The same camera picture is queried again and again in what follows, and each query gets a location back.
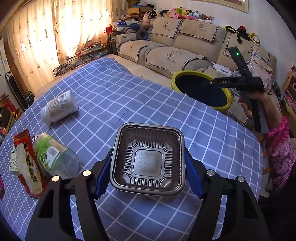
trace beige curtain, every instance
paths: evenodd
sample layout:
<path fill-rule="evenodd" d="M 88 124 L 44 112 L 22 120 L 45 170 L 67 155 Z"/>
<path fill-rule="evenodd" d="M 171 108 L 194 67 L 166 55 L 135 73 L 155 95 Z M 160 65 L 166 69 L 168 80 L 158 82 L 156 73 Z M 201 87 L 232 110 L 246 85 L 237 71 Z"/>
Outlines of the beige curtain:
<path fill-rule="evenodd" d="M 112 0 L 112 19 L 124 19 L 126 14 L 127 0 Z"/>
<path fill-rule="evenodd" d="M 64 64 L 88 41 L 106 41 L 111 0 L 33 0 L 6 28 L 10 51 L 24 81 L 35 93 L 55 79 Z"/>

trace green label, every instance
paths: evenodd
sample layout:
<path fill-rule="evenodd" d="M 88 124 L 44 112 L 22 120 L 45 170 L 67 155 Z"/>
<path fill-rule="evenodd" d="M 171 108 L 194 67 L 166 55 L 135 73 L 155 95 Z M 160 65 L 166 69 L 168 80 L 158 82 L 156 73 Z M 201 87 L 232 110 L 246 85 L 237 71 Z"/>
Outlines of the green label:
<path fill-rule="evenodd" d="M 50 143 L 48 143 L 48 140 L 51 139 L 48 138 L 47 140 L 42 141 L 38 145 L 37 149 L 37 159 L 38 161 L 47 169 L 50 171 L 52 167 L 52 163 L 54 159 L 59 154 L 59 150 L 53 147 Z"/>

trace sofa backrest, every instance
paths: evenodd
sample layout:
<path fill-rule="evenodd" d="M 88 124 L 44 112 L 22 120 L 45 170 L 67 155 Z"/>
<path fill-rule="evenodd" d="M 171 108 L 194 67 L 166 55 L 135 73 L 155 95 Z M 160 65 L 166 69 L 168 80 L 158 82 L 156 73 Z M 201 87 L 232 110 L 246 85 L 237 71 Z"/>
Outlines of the sofa backrest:
<path fill-rule="evenodd" d="M 221 64 L 232 71 L 237 66 L 227 48 L 234 46 L 238 47 L 245 61 L 249 61 L 252 54 L 257 52 L 273 70 L 276 67 L 276 57 L 263 47 L 243 38 L 240 44 L 236 34 L 214 24 L 188 19 L 155 18 L 150 26 L 148 32 L 151 41 L 206 56 L 210 63 Z"/>

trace yellow bucket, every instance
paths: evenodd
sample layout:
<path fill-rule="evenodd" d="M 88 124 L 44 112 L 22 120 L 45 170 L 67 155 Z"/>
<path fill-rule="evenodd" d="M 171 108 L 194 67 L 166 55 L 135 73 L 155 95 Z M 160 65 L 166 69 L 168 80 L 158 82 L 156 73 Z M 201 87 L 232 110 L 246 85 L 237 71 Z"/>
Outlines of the yellow bucket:
<path fill-rule="evenodd" d="M 217 111 L 227 111 L 231 105 L 230 90 L 203 86 L 203 81 L 212 81 L 213 78 L 202 72 L 184 70 L 172 77 L 172 89 L 198 100 Z"/>

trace food tray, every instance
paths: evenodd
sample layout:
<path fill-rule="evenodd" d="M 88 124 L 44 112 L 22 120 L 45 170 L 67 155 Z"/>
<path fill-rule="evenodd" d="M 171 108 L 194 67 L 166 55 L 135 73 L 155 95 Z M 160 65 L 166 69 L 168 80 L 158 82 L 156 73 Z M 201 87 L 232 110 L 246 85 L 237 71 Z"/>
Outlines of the food tray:
<path fill-rule="evenodd" d="M 111 184 L 122 191 L 176 195 L 186 183 L 184 136 L 174 127 L 126 123 L 116 136 Z"/>

